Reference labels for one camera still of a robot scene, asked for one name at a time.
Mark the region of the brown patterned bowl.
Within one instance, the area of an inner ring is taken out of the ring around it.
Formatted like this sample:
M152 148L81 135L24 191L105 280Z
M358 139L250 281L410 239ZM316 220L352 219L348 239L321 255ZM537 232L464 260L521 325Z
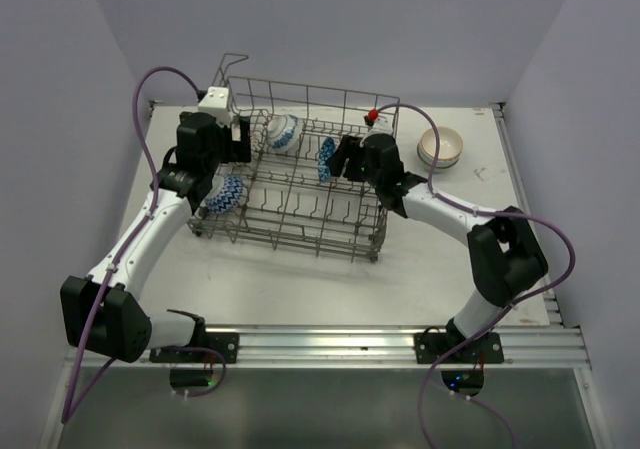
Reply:
M252 132L250 137L251 142L251 152L255 155L258 155L262 151L263 147L263 137L261 133Z

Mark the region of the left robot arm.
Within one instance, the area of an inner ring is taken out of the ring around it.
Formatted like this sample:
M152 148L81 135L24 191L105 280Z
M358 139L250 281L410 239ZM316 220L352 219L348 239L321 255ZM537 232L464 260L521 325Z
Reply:
M202 317L174 309L149 316L139 299L169 242L211 192L218 167L250 162L250 120L235 116L223 126L210 114L183 112L179 121L176 144L131 225L86 276L61 287L67 341L77 349L128 363L153 349L173 349L189 362L207 352Z

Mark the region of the red diamond pattern bowl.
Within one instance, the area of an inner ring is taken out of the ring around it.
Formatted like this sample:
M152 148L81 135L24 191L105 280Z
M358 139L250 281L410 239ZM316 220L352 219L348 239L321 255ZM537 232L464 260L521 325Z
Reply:
M328 160L336 151L336 145L333 138L326 138L319 149L317 155L317 175L320 183L328 182L331 177L331 170L328 166Z

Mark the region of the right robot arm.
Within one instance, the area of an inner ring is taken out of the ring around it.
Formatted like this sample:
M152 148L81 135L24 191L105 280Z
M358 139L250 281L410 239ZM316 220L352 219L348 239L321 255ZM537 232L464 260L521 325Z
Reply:
M420 343L437 356L447 352L454 360L470 360L481 349L477 332L548 273L547 260L521 210L510 206L498 212L464 211L466 202L430 189L427 178L404 168L389 134L344 136L339 144L327 138L318 155L318 176L323 182L365 182L384 209L434 227L467 248L472 295L444 333L421 336Z

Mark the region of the white ribbed bowl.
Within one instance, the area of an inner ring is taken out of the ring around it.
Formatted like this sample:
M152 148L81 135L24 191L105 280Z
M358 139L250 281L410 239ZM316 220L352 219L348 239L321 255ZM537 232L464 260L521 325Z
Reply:
M420 149L417 149L417 155L418 155L419 159L421 160L421 162L428 169L430 169L433 166L434 161L433 161L433 158L429 154L423 153ZM449 160L438 159L437 162L435 163L434 171L436 173L447 171L447 170L455 167L459 163L459 161L460 161L459 158L449 159Z

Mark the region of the teal striped bowl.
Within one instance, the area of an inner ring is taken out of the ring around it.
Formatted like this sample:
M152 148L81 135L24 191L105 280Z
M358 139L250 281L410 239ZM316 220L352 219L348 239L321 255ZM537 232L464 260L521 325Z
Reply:
M429 129L417 143L418 153L427 161L438 155L439 163L457 161L462 155L464 142L461 135L452 128L439 126L437 133Z

